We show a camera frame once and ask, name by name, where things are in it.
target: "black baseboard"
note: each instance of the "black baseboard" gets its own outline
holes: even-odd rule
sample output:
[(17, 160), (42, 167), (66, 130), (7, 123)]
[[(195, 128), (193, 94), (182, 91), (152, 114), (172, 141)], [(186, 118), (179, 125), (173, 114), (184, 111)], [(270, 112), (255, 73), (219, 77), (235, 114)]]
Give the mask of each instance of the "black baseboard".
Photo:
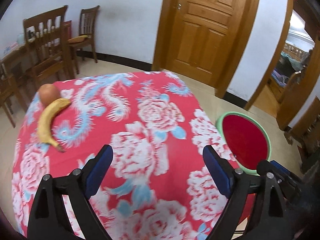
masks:
[[(93, 54), (91, 51), (84, 51), (84, 50), (83, 51), (77, 50), (77, 56), (93, 58)], [(151, 66), (152, 66), (152, 64), (147, 62), (138, 61), (138, 60), (126, 58), (126, 57), (103, 54), (103, 53), (97, 53), (97, 59), (128, 66), (128, 67), (137, 68), (143, 71), (151, 71)]]
[(226, 92), (222, 99), (226, 100), (229, 103), (232, 103), (236, 106), (239, 106), (241, 108), (244, 108), (244, 106), (247, 104), (247, 101), (245, 101), (244, 99), (237, 97), (229, 92)]

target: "yellow cushion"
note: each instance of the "yellow cushion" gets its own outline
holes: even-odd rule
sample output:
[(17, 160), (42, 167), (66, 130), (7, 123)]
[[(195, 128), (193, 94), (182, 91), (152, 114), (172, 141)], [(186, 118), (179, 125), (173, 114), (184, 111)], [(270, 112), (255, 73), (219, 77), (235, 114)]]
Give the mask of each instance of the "yellow cushion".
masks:
[(68, 42), (69, 43), (78, 43), (78, 42), (82, 42), (84, 41), (84, 39), (88, 38), (89, 36), (88, 35), (81, 35), (81, 36), (78, 36), (78, 37), (74, 37), (72, 39), (69, 39)]

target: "wooden door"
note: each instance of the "wooden door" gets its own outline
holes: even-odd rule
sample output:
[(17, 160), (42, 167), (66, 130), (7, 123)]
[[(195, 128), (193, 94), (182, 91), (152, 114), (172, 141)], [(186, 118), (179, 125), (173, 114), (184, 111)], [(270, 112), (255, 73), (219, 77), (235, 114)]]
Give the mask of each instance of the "wooden door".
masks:
[(318, 37), (315, 43), (305, 76), (299, 84), (293, 85), (289, 91), (286, 91), (285, 97), (280, 105), (276, 120), (281, 130), (284, 130), (299, 112), (319, 78), (320, 40)]
[(178, 0), (166, 68), (215, 87), (246, 0)]

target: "banana peel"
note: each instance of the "banana peel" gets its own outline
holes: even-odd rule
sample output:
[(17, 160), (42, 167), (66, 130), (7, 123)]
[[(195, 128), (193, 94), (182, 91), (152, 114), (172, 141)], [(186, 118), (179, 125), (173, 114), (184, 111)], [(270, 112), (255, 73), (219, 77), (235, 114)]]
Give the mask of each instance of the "banana peel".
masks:
[(53, 139), (51, 134), (51, 123), (54, 117), (63, 109), (67, 108), (70, 104), (71, 100), (67, 98), (58, 98), (57, 100), (54, 100), (44, 109), (38, 121), (37, 134), (39, 141), (42, 143), (51, 144), (59, 152), (65, 152), (65, 150), (62, 148), (61, 144)]

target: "wooden furniture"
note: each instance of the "wooden furniture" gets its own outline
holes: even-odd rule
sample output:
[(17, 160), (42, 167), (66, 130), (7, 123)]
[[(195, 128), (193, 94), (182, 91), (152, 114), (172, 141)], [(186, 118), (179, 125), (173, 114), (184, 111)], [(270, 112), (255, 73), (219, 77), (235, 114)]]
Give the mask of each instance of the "wooden furniture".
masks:
[[(4, 71), (2, 62), (0, 61), (0, 79), (3, 80), (5, 78), (7, 78), (7, 75), (6, 75), (5, 71)], [(6, 100), (6, 103), (7, 103), (7, 107), (9, 108), (10, 113), (13, 114), (13, 111), (12, 111), (12, 108), (11, 108), (12, 103), (11, 103), (10, 98), (8, 98)]]
[(273, 94), (275, 95), (275, 98), (278, 101), (278, 103), (281, 103), (288, 91), (291, 91), (292, 87), (295, 84), (299, 83), (300, 79), (301, 71), (297, 71), (291, 75), (285, 87), (279, 86), (279, 84), (273, 78), (269, 79), (268, 85)]
[[(305, 51), (290, 45), (288, 43), (284, 44), (284, 48), (282, 49), (282, 51), (288, 55), (290, 55), (292, 58), (294, 58), (297, 61), (301, 61), (303, 55), (305, 54)], [(271, 91), (273, 92), (273, 94), (275, 95), (276, 100), (281, 103), (285, 97), (285, 94), (288, 93), (288, 91), (292, 90), (292, 86), (294, 86), (295, 84), (297, 84), (301, 79), (301, 71), (295, 72), (293, 73), (288, 82), (287, 85), (285, 87), (281, 87), (279, 86), (279, 84), (272, 78), (270, 77), (268, 80), (268, 85), (271, 89)]]
[(94, 60), (96, 61), (96, 63), (98, 63), (95, 42), (94, 42), (94, 29), (95, 29), (95, 22), (96, 22), (96, 17), (97, 17), (99, 8), (100, 8), (100, 5), (90, 9), (81, 10), (80, 20), (79, 20), (79, 36), (88, 35), (89, 37), (82, 42), (70, 44), (77, 74), (79, 74), (79, 67), (76, 60), (76, 56), (77, 56), (76, 52), (78, 49), (82, 51), (83, 47), (90, 45), (92, 48)]
[(277, 61), (280, 58), (281, 51), (282, 51), (282, 49), (284, 47), (285, 40), (286, 40), (286, 38), (288, 36), (292, 10), (293, 10), (293, 0), (288, 0), (287, 1), (287, 10), (286, 10), (285, 17), (284, 17), (284, 25), (282, 27), (281, 35), (280, 35), (276, 50), (273, 53), (273, 57), (272, 57), (272, 59), (270, 61), (270, 64), (269, 64), (266, 72), (264, 73), (264, 75), (263, 75), (263, 77), (262, 77), (257, 89), (255, 90), (255, 92), (253, 93), (253, 95), (251, 96), (251, 98), (249, 99), (247, 104), (244, 106), (244, 110), (249, 111), (250, 107), (253, 105), (253, 103), (256, 101), (256, 99), (260, 95), (260, 93), (263, 90), (263, 88), (265, 87), (265, 85), (268, 83), (268, 80), (269, 80), (269, 78), (270, 78), (270, 76), (272, 74), (272, 71), (275, 68), (275, 65), (277, 64)]
[(15, 64), (15, 66), (12, 66), (12, 61), (9, 60), (9, 57), (6, 57), (5, 60), (1, 61), (1, 68), (3, 68), (4, 66), (4, 77), (6, 77), (7, 75), (12, 74), (17, 82), (18, 87), (22, 88), (24, 93), (27, 95), (27, 97), (29, 98), (29, 100), (32, 100), (32, 94), (30, 94), (30, 91), (27, 87), (28, 85), (28, 76), (26, 75), (26, 73), (23, 72), (22, 67), (21, 67), (21, 62), (18, 62), (17, 64)]
[(297, 124), (284, 133), (284, 136), (289, 144), (293, 143), (292, 138), (300, 142), (301, 171), (306, 173), (320, 157), (320, 100), (318, 97), (313, 100)]
[[(40, 87), (42, 80), (53, 74), (59, 80), (60, 70), (64, 71), (67, 78), (72, 78), (69, 70), (72, 63), (67, 43), (68, 30), (63, 25), (67, 8), (65, 5), (23, 20), (26, 48), (32, 65), (26, 74), (32, 78), (36, 89)], [(32, 39), (28, 39), (29, 30), (35, 33)], [(36, 51), (35, 63), (31, 53), (33, 49)]]
[(0, 79), (0, 106), (3, 108), (5, 114), (7, 115), (10, 123), (13, 127), (16, 126), (11, 114), (9, 113), (5, 102), (10, 98), (10, 96), (15, 95), (19, 104), (25, 112), (27, 112), (27, 105), (20, 94), (17, 82), (13, 75), (8, 78)]
[(302, 49), (297, 48), (291, 44), (285, 43), (282, 50), (284, 53), (289, 54), (295, 60), (301, 61), (303, 55), (306, 53)]

